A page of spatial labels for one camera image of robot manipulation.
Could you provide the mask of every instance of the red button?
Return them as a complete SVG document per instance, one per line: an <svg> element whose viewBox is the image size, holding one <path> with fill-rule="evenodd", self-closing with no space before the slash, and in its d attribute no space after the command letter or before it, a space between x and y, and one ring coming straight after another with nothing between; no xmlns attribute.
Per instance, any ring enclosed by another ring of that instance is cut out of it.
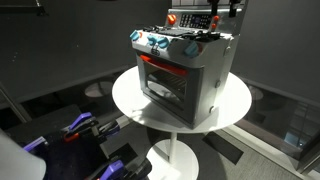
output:
<svg viewBox="0 0 320 180"><path fill-rule="evenodd" d="M213 17L213 20L214 20L215 22L219 21L219 19L220 19L219 16L214 16L214 17Z"/></svg>
<svg viewBox="0 0 320 180"><path fill-rule="evenodd" d="M216 24L211 24L211 29L215 29L215 28L217 28L217 25Z"/></svg>
<svg viewBox="0 0 320 180"><path fill-rule="evenodd" d="M168 22L169 22L170 25L173 25L176 22L176 20L177 20L176 15L174 15L174 14L169 14L168 15Z"/></svg>

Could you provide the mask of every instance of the oven window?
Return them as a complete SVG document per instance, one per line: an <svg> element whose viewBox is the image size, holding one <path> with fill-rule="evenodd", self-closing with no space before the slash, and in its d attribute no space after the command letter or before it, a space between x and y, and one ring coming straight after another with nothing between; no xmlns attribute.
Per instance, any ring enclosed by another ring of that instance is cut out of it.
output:
<svg viewBox="0 0 320 180"><path fill-rule="evenodd" d="M145 64L147 69L147 86L162 100L183 110L186 93L186 80L178 75Z"/></svg>

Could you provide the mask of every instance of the toy kitchen stove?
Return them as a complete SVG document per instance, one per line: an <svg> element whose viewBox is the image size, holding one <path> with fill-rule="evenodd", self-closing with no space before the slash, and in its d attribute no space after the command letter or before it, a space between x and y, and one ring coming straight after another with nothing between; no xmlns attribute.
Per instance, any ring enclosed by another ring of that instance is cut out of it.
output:
<svg viewBox="0 0 320 180"><path fill-rule="evenodd" d="M221 101L246 8L232 2L213 3L211 10L169 9L165 26L130 35L141 90L189 128Z"/></svg>

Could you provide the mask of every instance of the control panel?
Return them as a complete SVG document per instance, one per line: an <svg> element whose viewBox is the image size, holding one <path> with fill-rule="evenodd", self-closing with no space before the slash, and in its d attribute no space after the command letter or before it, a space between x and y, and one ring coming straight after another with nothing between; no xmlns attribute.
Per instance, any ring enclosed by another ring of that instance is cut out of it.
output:
<svg viewBox="0 0 320 180"><path fill-rule="evenodd" d="M209 29L212 18L210 14L182 14L180 27Z"/></svg>

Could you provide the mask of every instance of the knob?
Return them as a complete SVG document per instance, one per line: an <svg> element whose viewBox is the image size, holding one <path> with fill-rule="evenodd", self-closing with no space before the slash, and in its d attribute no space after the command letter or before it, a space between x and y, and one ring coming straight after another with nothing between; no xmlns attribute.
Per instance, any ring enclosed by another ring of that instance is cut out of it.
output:
<svg viewBox="0 0 320 180"><path fill-rule="evenodd" d="M220 17L219 17L219 16L214 16L214 17L213 17L213 21L214 21L214 22L219 21L219 19L220 19Z"/></svg>
<svg viewBox="0 0 320 180"><path fill-rule="evenodd" d="M169 46L169 39L166 37L158 39L158 45L160 48L166 48Z"/></svg>
<svg viewBox="0 0 320 180"><path fill-rule="evenodd" d="M216 29L217 28L217 24L213 23L211 24L211 29Z"/></svg>
<svg viewBox="0 0 320 180"><path fill-rule="evenodd" d="M198 45L197 43L195 43L194 41L184 50L184 53L190 57L190 58L193 58L195 56L198 55L198 51L199 51L199 48L198 48Z"/></svg>
<svg viewBox="0 0 320 180"><path fill-rule="evenodd" d="M157 38L156 37L154 37L152 35L149 35L147 38L149 40L148 41L149 45L153 46L153 45L155 45L157 43Z"/></svg>
<svg viewBox="0 0 320 180"><path fill-rule="evenodd" d="M131 33L130 38L131 38L133 41L138 40L138 39L139 39L139 33L138 33L138 31L134 30L133 33Z"/></svg>
<svg viewBox="0 0 320 180"><path fill-rule="evenodd" d="M174 23L176 22L176 20L177 20L176 15L174 15L174 14L169 14L169 15L168 15L168 23L169 23L170 25L174 25Z"/></svg>

